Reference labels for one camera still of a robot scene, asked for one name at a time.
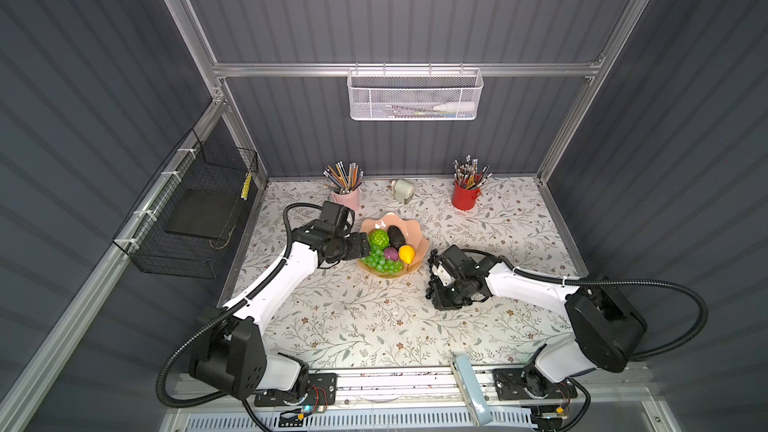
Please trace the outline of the green custard apple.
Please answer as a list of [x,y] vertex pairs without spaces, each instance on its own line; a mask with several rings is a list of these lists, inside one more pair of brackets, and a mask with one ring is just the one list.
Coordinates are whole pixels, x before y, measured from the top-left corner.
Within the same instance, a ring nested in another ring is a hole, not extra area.
[[369,244],[373,249],[384,250],[390,246],[390,238],[385,229],[374,229],[368,233]]

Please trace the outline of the green grape bunch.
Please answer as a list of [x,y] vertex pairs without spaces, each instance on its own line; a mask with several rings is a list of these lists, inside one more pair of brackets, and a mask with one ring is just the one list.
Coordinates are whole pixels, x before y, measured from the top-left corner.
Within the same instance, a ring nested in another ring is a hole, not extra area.
[[399,259],[387,255],[387,248],[371,246],[370,252],[361,259],[362,263],[374,273],[383,276],[394,276],[405,269],[405,264]]

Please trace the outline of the purple passion fruit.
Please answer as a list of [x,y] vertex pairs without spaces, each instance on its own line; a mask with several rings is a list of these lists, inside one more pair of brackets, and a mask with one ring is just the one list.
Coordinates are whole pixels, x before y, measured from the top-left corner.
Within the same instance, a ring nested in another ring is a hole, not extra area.
[[387,247],[383,253],[388,260],[397,261],[400,259],[399,251],[394,247]]

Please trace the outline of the dark avocado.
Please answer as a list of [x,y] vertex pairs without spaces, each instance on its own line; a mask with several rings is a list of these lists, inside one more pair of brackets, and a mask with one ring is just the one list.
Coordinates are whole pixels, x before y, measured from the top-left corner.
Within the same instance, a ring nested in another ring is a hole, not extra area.
[[406,238],[401,229],[395,225],[390,225],[387,228],[387,235],[389,239],[389,246],[395,249],[400,249],[407,244]]

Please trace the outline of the yellow lemon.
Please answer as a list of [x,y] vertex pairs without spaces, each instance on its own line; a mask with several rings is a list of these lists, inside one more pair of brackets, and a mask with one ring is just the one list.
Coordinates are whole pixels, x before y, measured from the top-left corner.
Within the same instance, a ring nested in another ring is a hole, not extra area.
[[413,263],[415,259],[415,255],[416,255],[415,249],[408,244],[402,245],[398,249],[399,260],[406,265],[410,265]]

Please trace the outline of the dark purple grape bunch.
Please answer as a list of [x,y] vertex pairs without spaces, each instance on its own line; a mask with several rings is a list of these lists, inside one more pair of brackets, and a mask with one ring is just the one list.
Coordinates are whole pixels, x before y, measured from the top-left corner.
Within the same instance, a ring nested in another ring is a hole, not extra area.
[[439,289],[439,286],[442,284],[439,277],[433,271],[437,255],[438,255],[438,250],[432,249],[427,261],[428,271],[429,271],[429,280],[427,282],[425,298],[429,301],[434,301],[436,293]]

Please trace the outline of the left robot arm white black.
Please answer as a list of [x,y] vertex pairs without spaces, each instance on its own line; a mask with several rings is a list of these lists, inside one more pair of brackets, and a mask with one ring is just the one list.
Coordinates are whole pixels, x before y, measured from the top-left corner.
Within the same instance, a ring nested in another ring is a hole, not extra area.
[[234,313],[191,344],[189,375],[217,391],[249,399],[256,394],[296,402],[309,387],[301,360],[266,352],[263,335],[278,309],[322,265],[370,254],[367,235],[352,230],[355,211],[326,201],[298,202],[283,210],[286,245],[250,286],[216,312]]

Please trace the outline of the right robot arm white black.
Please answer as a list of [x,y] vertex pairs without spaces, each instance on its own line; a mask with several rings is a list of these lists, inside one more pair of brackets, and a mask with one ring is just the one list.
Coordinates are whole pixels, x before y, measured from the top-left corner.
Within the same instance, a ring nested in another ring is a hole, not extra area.
[[581,285],[577,278],[516,267],[501,256],[452,245],[429,259],[426,298],[456,310],[493,297],[532,304],[568,320],[571,331],[547,343],[526,365],[534,384],[559,383],[600,369],[622,372],[647,330],[645,320],[614,285]]

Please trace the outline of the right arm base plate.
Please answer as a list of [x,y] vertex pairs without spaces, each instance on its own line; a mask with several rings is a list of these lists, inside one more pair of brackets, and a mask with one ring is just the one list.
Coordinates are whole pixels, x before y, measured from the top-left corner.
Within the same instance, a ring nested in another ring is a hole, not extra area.
[[492,378],[500,400],[564,399],[569,401],[579,395],[578,389],[572,382],[551,382],[535,369],[496,368],[492,370]]

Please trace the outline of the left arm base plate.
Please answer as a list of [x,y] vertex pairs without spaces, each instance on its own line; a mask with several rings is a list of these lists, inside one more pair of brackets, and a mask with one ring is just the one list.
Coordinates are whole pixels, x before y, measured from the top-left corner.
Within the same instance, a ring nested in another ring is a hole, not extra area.
[[297,384],[288,391],[257,390],[252,404],[256,407],[334,405],[338,390],[338,375],[335,373],[309,373],[301,376]]

